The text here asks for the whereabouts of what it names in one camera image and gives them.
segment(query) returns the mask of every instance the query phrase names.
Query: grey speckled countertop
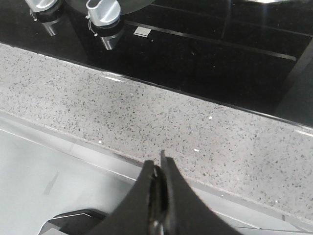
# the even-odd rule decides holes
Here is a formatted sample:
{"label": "grey speckled countertop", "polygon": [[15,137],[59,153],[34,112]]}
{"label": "grey speckled countertop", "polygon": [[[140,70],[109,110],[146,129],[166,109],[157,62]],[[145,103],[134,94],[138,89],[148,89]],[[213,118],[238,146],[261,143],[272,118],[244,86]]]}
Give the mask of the grey speckled countertop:
{"label": "grey speckled countertop", "polygon": [[0,110],[313,224],[313,131],[0,44]]}

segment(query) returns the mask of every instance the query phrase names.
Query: black glass cooktop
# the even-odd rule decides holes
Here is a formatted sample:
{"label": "black glass cooktop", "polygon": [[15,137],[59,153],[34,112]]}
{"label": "black glass cooktop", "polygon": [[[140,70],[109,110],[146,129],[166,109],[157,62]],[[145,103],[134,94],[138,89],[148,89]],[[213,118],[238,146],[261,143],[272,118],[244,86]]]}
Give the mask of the black glass cooktop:
{"label": "black glass cooktop", "polygon": [[[0,41],[313,126],[313,0],[125,1],[96,36],[86,0],[65,0],[52,27],[24,0],[2,1]],[[146,6],[129,13],[132,2]]]}

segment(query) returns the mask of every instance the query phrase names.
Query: glass surface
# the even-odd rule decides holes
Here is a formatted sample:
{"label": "glass surface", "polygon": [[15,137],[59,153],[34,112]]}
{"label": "glass surface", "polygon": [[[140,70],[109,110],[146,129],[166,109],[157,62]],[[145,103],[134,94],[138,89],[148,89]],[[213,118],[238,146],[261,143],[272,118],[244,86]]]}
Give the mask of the glass surface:
{"label": "glass surface", "polygon": [[110,213],[133,181],[0,131],[0,234],[36,235],[56,215]]}
{"label": "glass surface", "polygon": [[120,0],[123,30],[100,37],[86,0],[66,0],[52,28],[2,1],[0,41],[313,126],[312,0],[151,2]]}

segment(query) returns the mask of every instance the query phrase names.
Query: silver knob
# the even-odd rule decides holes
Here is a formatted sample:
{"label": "silver knob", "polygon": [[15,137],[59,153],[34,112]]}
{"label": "silver knob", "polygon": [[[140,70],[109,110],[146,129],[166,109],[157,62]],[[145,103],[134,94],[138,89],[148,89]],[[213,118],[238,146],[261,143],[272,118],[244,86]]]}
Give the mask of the silver knob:
{"label": "silver knob", "polygon": [[46,11],[51,8],[57,0],[25,0],[33,12]]}
{"label": "silver knob", "polygon": [[89,0],[86,7],[90,20],[95,26],[113,24],[121,14],[121,6],[117,0]]}

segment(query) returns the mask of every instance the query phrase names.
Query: kitchen counter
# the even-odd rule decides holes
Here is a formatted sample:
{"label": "kitchen counter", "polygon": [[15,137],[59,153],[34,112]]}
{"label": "kitchen counter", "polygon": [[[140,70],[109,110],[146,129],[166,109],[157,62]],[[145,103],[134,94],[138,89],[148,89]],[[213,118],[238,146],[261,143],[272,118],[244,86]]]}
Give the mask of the kitchen counter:
{"label": "kitchen counter", "polygon": [[313,224],[313,130],[0,44],[0,110]]}

